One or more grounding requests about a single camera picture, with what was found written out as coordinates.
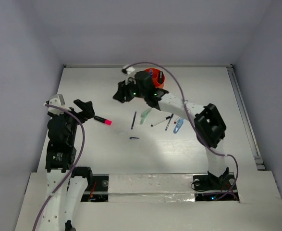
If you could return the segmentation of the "pink highlighter black body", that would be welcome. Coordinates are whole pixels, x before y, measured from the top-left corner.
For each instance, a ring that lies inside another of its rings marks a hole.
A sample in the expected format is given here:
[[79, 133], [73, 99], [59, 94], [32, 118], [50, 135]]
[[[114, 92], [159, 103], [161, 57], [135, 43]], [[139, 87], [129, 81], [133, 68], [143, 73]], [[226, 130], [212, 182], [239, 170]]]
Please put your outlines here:
[[107, 126], [111, 126], [112, 125], [112, 121], [111, 120], [108, 120], [108, 119], [105, 119], [105, 118], [102, 118], [100, 116], [94, 116], [94, 119], [100, 123], [103, 123]]

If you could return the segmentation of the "orange highlighter black body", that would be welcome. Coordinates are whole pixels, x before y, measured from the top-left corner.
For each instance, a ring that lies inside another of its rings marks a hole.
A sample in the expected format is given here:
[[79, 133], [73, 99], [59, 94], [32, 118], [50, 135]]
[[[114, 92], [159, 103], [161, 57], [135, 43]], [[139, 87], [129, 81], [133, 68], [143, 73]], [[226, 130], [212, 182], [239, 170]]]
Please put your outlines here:
[[159, 82], [159, 83], [163, 82], [163, 72], [162, 72], [162, 71], [159, 72], [159, 75], [158, 75], [158, 82]]

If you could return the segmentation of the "black-capped white marker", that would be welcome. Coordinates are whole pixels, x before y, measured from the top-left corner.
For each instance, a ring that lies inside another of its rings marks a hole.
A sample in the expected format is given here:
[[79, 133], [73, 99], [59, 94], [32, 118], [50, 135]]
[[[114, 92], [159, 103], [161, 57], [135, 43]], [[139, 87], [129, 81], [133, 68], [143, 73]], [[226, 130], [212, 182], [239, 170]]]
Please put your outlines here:
[[171, 116], [167, 116], [167, 117], [165, 117], [165, 118], [163, 118], [163, 119], [161, 119], [161, 120], [159, 120], [159, 121], [157, 121], [157, 122], [151, 124], [150, 126], [151, 126], [151, 127], [154, 127], [154, 126], [156, 126], [156, 125], [158, 125], [158, 124], [163, 123], [164, 121], [169, 120], [170, 118], [171, 118]]

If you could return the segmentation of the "blue ballpoint pen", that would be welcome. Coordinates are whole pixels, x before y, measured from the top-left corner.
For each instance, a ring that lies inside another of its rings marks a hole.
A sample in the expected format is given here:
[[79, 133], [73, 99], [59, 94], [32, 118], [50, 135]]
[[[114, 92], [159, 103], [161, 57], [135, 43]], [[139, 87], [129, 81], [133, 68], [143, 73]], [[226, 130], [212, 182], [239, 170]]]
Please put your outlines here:
[[171, 123], [171, 120], [172, 120], [173, 116], [174, 116], [174, 114], [171, 114], [171, 115], [170, 115], [170, 118], [169, 118], [169, 120], [168, 120], [167, 126], [166, 126], [166, 128], [165, 128], [165, 131], [168, 130], [169, 125], [170, 125], [170, 123]]

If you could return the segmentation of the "blue translucent utility knife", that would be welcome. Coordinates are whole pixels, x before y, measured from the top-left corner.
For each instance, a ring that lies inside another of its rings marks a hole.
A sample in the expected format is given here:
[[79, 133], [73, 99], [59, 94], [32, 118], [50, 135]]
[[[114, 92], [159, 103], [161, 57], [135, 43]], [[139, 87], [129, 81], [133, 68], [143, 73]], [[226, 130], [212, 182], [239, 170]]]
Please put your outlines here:
[[178, 133], [178, 131], [179, 131], [180, 128], [182, 127], [183, 123], [184, 123], [184, 120], [183, 120], [182, 118], [179, 119], [179, 121], [177, 122], [177, 124], [175, 125], [175, 128], [174, 128], [174, 130], [173, 130], [173, 133], [174, 133], [174, 134], [177, 134], [177, 133]]

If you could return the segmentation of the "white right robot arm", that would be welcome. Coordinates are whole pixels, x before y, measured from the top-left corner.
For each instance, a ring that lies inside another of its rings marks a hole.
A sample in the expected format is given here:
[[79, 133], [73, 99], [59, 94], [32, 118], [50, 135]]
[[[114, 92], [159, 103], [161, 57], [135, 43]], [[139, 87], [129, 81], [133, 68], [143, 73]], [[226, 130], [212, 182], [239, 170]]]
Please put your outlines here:
[[229, 174], [223, 153], [226, 125], [217, 107], [211, 103], [207, 106], [190, 103], [165, 89], [155, 87], [146, 71], [127, 68], [122, 72], [127, 79], [119, 82], [113, 98], [121, 103], [129, 102], [133, 98], [142, 98], [151, 108], [191, 121], [197, 139], [206, 149], [208, 183], [214, 189], [223, 186]]

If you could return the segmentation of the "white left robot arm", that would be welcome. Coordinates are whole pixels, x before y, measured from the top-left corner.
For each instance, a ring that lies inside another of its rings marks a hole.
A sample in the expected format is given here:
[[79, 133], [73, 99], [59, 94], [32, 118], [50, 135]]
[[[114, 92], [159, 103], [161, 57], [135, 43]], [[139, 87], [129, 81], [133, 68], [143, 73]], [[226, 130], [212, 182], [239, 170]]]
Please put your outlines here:
[[74, 100], [80, 108], [76, 112], [65, 104], [61, 94], [50, 97], [45, 106], [50, 120], [46, 153], [46, 199], [32, 229], [34, 231], [74, 231], [74, 220], [85, 190], [93, 186], [93, 173], [90, 167], [79, 167], [77, 163], [83, 153], [85, 140], [79, 151], [74, 146], [76, 132], [83, 124], [94, 118], [91, 101]]

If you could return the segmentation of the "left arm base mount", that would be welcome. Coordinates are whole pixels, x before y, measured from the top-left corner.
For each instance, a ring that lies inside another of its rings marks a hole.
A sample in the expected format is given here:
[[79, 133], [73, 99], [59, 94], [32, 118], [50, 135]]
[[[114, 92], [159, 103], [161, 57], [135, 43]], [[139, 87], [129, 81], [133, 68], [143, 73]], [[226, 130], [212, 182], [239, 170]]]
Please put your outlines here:
[[93, 175], [92, 182], [84, 191], [81, 202], [108, 202], [109, 175]]

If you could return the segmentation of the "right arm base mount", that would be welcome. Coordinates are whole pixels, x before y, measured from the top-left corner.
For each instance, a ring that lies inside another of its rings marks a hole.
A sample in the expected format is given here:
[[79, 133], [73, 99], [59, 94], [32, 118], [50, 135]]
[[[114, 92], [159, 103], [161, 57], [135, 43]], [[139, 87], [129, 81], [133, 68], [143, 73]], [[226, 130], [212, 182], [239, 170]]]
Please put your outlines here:
[[193, 176], [190, 187], [194, 191], [196, 202], [239, 202], [239, 194], [234, 180], [235, 175], [233, 173], [225, 176], [221, 183], [215, 182], [208, 174], [198, 174]]

